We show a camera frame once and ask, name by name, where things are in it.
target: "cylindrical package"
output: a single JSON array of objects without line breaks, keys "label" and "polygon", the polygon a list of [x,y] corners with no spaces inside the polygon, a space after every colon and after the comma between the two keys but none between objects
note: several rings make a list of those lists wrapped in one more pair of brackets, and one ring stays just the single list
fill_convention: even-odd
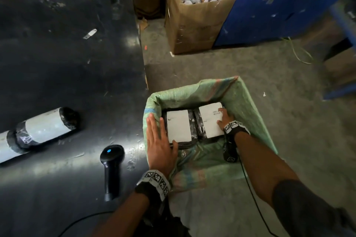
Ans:
[{"label": "cylindrical package", "polygon": [[221,102],[211,103],[194,109],[194,115],[197,120],[198,135],[203,140],[215,140],[224,135],[217,121],[222,119],[223,114],[218,111],[223,108]]},{"label": "cylindrical package", "polygon": [[22,154],[26,154],[27,152],[27,150],[21,149],[17,145],[13,131],[0,133],[0,163]]},{"label": "cylindrical package", "polygon": [[162,113],[168,140],[178,143],[179,149],[188,149],[198,142],[197,122],[193,110],[164,111]]},{"label": "cylindrical package", "polygon": [[79,126],[79,115],[68,107],[61,107],[27,119],[16,126],[17,143],[22,148],[57,138]]}]

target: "black cable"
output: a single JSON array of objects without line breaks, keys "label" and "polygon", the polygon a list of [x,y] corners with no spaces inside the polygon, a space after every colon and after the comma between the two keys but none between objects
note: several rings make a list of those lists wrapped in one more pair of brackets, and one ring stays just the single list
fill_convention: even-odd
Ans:
[{"label": "black cable", "polygon": [[60,234],[60,235],[58,235],[58,237],[62,237],[62,236],[63,236],[63,234],[64,234],[67,230],[69,230],[72,226],[74,226],[75,224],[77,224],[78,222],[80,222],[80,221],[82,221],[82,220],[84,220],[84,219],[87,219],[87,218],[89,218],[89,217],[96,216],[96,215],[103,215],[103,214],[105,214],[105,213],[113,213],[113,212],[114,212],[114,211],[107,211],[107,212],[93,213],[93,214],[91,214],[91,215],[88,215],[88,216],[82,217],[82,218],[80,218],[80,219],[78,219],[78,220],[74,221],[73,223],[71,223],[68,227],[66,227],[66,228],[65,228],[65,230],[63,230],[63,231],[61,232],[61,234]]},{"label": "black cable", "polygon": [[[243,163],[242,163],[242,161],[241,161],[241,158],[240,158],[240,164],[241,164],[241,167],[243,168]],[[246,180],[247,186],[248,186],[248,188],[249,188],[249,190],[250,190],[250,192],[251,192],[253,201],[254,201],[255,204],[256,204],[257,210],[258,210],[258,212],[260,213],[260,216],[261,216],[263,222],[265,223],[266,228],[267,228],[269,234],[271,234],[271,235],[274,236],[274,237],[279,237],[278,235],[275,235],[275,234],[269,229],[269,227],[268,227],[268,225],[267,225],[265,219],[263,218],[263,215],[262,215],[262,213],[261,213],[261,211],[260,211],[260,208],[258,207],[258,204],[257,204],[257,202],[256,202],[255,196],[253,195],[253,192],[252,192],[252,190],[251,190],[250,184],[248,183],[248,180],[247,180],[246,173],[245,173],[245,170],[244,170],[244,169],[243,169],[243,175],[245,176],[245,180]]]}]

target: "hand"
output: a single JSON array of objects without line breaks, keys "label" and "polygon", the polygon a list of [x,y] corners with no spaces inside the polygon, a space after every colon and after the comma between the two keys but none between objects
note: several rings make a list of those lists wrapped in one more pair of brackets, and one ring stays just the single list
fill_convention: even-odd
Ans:
[{"label": "hand", "polygon": [[149,114],[146,118],[146,122],[147,158],[149,161],[149,169],[159,170],[168,179],[170,173],[176,165],[178,143],[173,141],[173,149],[171,149],[162,117],[159,119],[161,138],[159,138],[158,128],[153,114]]},{"label": "hand", "polygon": [[228,111],[227,111],[226,109],[224,109],[224,108],[219,108],[218,110],[219,110],[220,112],[222,112],[223,120],[222,120],[222,121],[218,120],[218,121],[217,121],[217,124],[219,125],[220,129],[221,129],[222,131],[224,131],[224,127],[225,127],[228,123],[234,121],[235,118],[234,118],[233,116],[229,116],[229,115],[228,115]]}]

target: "white label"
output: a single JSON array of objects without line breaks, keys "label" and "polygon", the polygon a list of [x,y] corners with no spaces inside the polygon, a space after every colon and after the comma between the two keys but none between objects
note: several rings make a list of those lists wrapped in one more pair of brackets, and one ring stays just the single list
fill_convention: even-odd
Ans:
[{"label": "white label", "polygon": [[188,110],[167,112],[167,132],[169,143],[190,142],[192,134],[190,132]]},{"label": "white label", "polygon": [[199,107],[200,114],[202,116],[202,122],[204,124],[205,133],[207,138],[212,138],[220,135],[224,135],[224,132],[220,129],[216,123],[218,120],[222,120],[223,113],[218,109],[222,108],[221,102],[208,104]]},{"label": "white label", "polygon": [[0,163],[20,155],[12,150],[7,143],[7,133],[8,131],[0,134]]},{"label": "white label", "polygon": [[26,120],[25,128],[38,143],[57,138],[70,131],[60,118],[60,108]]}]

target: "concrete floor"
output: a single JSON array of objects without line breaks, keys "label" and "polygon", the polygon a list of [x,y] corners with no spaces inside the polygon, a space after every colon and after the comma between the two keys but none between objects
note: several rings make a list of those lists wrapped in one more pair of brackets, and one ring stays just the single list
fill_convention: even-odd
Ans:
[{"label": "concrete floor", "polygon": [[[330,86],[322,63],[301,63],[285,41],[172,57],[163,23],[149,21],[141,33],[149,90],[241,76],[279,155],[312,191],[356,221],[356,99],[322,101]],[[273,210],[258,204],[270,230],[287,236]],[[269,236],[244,179],[176,194],[170,206],[193,237]]]}]

